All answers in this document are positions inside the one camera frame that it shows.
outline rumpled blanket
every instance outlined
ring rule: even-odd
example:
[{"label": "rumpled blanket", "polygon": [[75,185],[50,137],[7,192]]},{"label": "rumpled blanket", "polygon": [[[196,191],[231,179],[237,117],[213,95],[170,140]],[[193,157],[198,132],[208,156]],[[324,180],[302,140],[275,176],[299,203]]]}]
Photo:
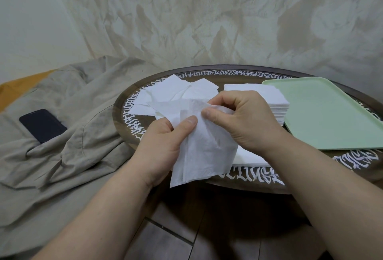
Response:
[{"label": "rumpled blanket", "polygon": [[[0,257],[49,241],[132,156],[114,127],[113,104],[161,71],[134,58],[68,65],[0,113]],[[19,122],[38,109],[68,130],[40,144]]]}]

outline light green plastic tray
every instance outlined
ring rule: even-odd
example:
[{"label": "light green plastic tray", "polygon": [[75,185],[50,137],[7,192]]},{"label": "light green plastic tray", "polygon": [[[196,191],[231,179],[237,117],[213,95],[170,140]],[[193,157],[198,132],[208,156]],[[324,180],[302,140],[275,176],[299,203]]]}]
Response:
[{"label": "light green plastic tray", "polygon": [[320,150],[383,148],[383,123],[327,79],[263,81],[290,102],[285,126]]}]

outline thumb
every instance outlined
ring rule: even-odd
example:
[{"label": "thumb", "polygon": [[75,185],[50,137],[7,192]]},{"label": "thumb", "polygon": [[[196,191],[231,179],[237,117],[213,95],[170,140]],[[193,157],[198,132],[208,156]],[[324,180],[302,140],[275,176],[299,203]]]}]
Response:
[{"label": "thumb", "polygon": [[174,143],[179,146],[182,141],[184,141],[184,139],[194,130],[197,122],[198,119],[196,116],[190,116],[175,127],[172,131]]},{"label": "thumb", "polygon": [[201,115],[205,119],[208,119],[209,121],[223,127],[226,130],[230,127],[229,120],[231,115],[226,114],[220,110],[214,108],[205,108],[202,110]]}]

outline smartphone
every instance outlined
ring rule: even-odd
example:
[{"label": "smartphone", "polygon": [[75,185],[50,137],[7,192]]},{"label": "smartphone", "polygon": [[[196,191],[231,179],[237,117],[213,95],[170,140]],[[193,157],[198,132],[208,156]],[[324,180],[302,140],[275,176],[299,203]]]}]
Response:
[{"label": "smartphone", "polygon": [[47,142],[67,130],[55,116],[45,109],[23,115],[19,121],[40,143]]}]

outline forearm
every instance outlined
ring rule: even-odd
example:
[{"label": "forearm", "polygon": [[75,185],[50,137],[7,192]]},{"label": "forearm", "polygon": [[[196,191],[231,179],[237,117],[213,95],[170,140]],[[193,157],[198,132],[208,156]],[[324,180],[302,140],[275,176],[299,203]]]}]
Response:
[{"label": "forearm", "polygon": [[34,260],[122,259],[150,188],[126,163]]},{"label": "forearm", "polygon": [[335,258],[383,258],[383,191],[290,135],[264,157]]}]

